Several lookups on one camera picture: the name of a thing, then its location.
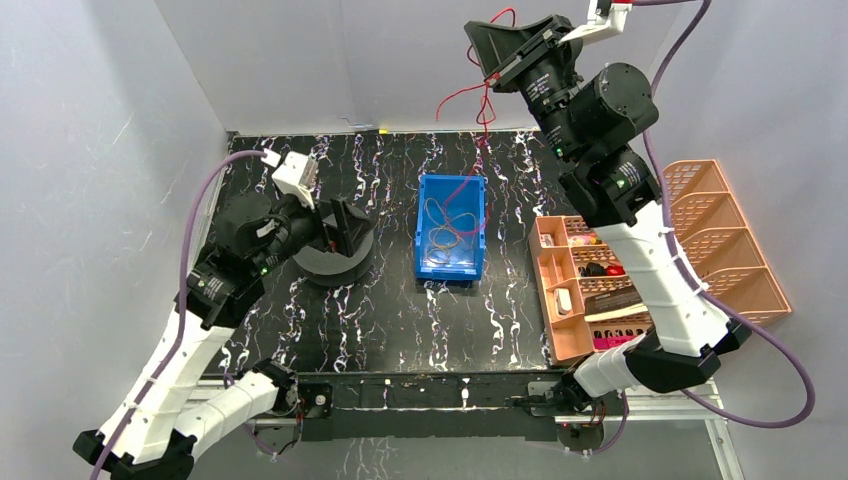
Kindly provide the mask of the dark grey cable spool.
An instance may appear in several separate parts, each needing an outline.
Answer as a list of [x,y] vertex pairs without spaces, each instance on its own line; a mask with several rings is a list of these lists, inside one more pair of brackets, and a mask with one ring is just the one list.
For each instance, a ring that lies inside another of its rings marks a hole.
[[360,280],[374,264],[375,221],[359,249],[352,257],[338,252],[324,253],[309,246],[292,257],[299,272],[315,285],[337,288]]

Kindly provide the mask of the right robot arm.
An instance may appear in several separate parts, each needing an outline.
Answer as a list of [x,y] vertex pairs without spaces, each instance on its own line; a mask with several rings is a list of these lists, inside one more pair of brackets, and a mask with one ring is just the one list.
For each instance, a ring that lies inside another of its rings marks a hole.
[[523,97],[565,163],[568,201],[616,256],[652,320],[645,334],[572,368],[565,405],[587,414],[612,391],[706,382],[751,331],[708,298],[666,218],[660,180],[631,148],[659,117],[645,74],[615,62],[584,80],[575,69],[583,41],[560,15],[526,27],[470,21],[464,30],[492,90]]

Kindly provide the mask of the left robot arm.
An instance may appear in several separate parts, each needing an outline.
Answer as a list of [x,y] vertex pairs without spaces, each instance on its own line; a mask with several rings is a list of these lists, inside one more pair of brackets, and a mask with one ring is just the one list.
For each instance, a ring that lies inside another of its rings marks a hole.
[[198,458],[263,413],[302,408],[298,378],[271,360],[193,409],[186,402],[212,357],[264,295],[264,280],[302,250],[356,255],[374,223],[341,198],[303,205],[292,195],[231,198],[196,264],[183,268],[166,329],[116,412],[80,433],[74,452],[114,479],[185,479]]

